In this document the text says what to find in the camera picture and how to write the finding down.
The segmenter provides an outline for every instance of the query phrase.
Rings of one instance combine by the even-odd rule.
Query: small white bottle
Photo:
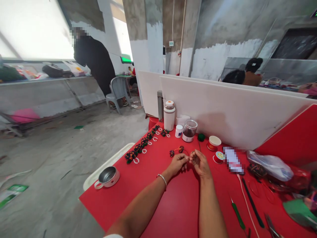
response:
[[[172,131],[174,129],[175,107],[173,101],[166,101],[164,107],[164,129]]]
[[[183,126],[182,125],[177,125],[176,130],[175,130],[175,137],[180,138],[183,133]]]

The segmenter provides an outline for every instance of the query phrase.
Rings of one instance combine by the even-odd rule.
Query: glass jar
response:
[[[198,127],[198,123],[194,120],[188,120],[185,122],[184,131],[183,131],[183,140],[185,142],[192,142]]]

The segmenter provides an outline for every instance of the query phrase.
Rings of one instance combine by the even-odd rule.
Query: dark doorway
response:
[[[289,29],[272,59],[306,60],[317,48],[317,28]]]

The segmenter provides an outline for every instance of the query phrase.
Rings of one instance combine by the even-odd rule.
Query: gray plastic chair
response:
[[[130,98],[128,97],[128,93],[126,92],[125,78],[124,77],[113,78],[111,80],[110,89],[112,93],[106,95],[106,102],[109,107],[110,107],[109,101],[113,102],[116,105],[118,113],[122,115],[119,109],[119,104],[118,104],[119,99],[125,97],[126,101],[131,107]]]

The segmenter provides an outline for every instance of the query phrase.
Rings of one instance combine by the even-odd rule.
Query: smartphone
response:
[[[222,149],[229,170],[235,174],[243,175],[244,169],[240,163],[235,149],[233,147],[223,147]]]

